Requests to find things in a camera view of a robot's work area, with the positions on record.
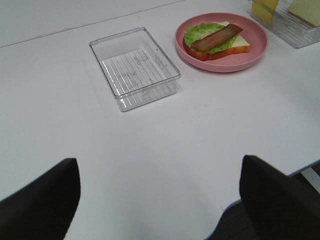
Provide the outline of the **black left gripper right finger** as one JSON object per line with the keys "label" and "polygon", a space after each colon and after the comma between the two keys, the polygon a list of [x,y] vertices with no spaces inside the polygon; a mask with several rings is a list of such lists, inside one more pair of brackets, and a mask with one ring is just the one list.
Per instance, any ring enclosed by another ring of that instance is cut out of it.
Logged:
{"label": "black left gripper right finger", "polygon": [[320,196],[255,155],[242,159],[239,194],[261,240],[318,240]]}

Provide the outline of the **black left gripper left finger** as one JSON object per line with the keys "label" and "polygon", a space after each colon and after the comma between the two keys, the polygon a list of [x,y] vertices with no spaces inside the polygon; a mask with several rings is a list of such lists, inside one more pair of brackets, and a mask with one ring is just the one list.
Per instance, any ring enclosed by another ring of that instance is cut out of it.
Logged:
{"label": "black left gripper left finger", "polygon": [[63,240],[81,196],[75,158],[66,158],[0,202],[2,240]]}

